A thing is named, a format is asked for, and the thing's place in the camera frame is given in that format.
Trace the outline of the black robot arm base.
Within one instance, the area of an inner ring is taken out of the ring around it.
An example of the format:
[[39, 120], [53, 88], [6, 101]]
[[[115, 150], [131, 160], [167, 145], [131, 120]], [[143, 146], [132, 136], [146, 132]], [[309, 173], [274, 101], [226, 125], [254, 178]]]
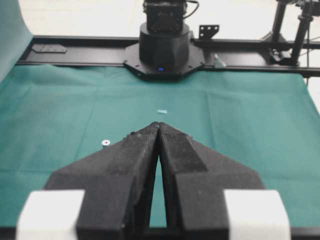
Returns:
[[125, 49], [124, 66], [149, 78], [178, 78], [202, 68], [203, 50], [192, 44], [185, 23], [187, 7], [187, 0], [145, 0], [146, 21], [138, 43]]

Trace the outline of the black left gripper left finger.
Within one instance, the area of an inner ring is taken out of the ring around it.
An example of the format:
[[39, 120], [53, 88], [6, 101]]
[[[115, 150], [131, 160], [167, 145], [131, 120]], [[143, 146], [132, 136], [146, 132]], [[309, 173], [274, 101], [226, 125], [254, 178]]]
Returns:
[[150, 222], [158, 161], [159, 123], [54, 171], [46, 190], [84, 190], [80, 240], [129, 240]]

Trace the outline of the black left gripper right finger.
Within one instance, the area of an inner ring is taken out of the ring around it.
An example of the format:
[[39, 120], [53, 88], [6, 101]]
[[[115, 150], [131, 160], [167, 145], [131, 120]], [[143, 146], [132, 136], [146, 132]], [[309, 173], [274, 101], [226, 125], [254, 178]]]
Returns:
[[223, 191], [266, 188], [255, 170], [166, 123], [160, 123], [158, 136], [169, 227], [183, 232], [227, 232]]

